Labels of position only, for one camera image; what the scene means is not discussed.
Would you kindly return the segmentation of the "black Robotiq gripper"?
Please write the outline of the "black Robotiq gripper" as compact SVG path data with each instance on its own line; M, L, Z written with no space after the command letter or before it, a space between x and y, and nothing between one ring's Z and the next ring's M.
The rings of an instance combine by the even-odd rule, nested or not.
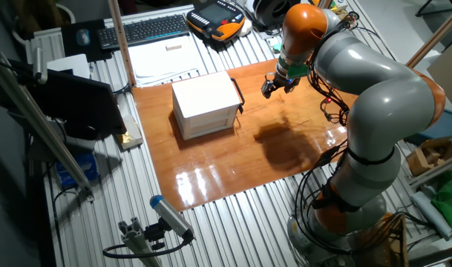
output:
M300 80L300 78L288 79L279 73L275 73L273 80L266 80L263 83L261 93L266 99L269 99L272 92L280 88L283 88L285 93L290 93L299 85Z

